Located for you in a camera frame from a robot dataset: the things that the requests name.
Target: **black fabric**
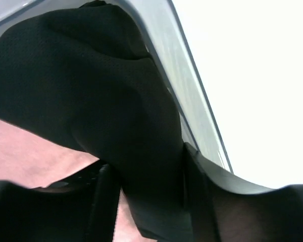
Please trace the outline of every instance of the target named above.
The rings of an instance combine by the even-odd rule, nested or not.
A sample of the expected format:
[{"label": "black fabric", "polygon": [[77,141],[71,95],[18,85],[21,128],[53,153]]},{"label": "black fabric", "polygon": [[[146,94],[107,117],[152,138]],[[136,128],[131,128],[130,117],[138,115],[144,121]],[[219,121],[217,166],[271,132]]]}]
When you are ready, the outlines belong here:
[{"label": "black fabric", "polygon": [[103,161],[48,188],[0,181],[0,242],[112,242],[119,194]]},{"label": "black fabric", "polygon": [[97,1],[6,31],[0,119],[109,162],[144,236],[192,240],[182,206],[179,114],[119,7]]}]

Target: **pink surface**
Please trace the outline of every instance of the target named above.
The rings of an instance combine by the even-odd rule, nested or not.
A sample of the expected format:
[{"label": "pink surface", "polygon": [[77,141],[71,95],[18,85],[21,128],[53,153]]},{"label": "pink surface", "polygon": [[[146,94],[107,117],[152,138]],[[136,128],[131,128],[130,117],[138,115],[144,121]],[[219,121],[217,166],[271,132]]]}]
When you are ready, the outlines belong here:
[{"label": "pink surface", "polygon": [[[90,165],[97,158],[55,145],[0,121],[0,179],[44,187]],[[141,237],[121,194],[115,242],[152,242]]]}]

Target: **dark nylon fabric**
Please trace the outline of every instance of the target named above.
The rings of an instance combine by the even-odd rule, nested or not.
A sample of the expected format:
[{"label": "dark nylon fabric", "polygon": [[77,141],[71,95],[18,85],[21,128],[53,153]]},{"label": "dark nylon fabric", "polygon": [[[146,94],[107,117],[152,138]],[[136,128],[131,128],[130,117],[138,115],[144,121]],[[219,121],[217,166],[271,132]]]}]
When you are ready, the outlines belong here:
[{"label": "dark nylon fabric", "polygon": [[0,119],[109,162],[143,236],[191,241],[178,111],[119,7],[94,2],[6,31]]}]

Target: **dark textured cloth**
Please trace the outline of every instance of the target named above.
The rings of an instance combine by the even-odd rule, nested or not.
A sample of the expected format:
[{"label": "dark textured cloth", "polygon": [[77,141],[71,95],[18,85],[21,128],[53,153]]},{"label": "dark textured cloth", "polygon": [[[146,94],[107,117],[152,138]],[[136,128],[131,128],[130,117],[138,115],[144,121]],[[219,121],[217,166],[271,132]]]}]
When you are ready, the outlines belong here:
[{"label": "dark textured cloth", "polygon": [[179,114],[119,7],[94,2],[6,31],[0,119],[110,163],[142,235],[191,241]]}]

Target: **pink fabric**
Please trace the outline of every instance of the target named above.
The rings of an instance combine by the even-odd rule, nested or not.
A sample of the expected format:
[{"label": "pink fabric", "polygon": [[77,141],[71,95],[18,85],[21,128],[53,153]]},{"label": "pink fabric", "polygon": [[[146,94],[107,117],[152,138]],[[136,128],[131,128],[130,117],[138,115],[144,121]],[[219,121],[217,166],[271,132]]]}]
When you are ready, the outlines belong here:
[{"label": "pink fabric", "polygon": [[[0,121],[0,179],[34,188],[45,187],[90,165],[97,158],[55,145]],[[115,242],[153,242],[141,237],[121,194]]]}]

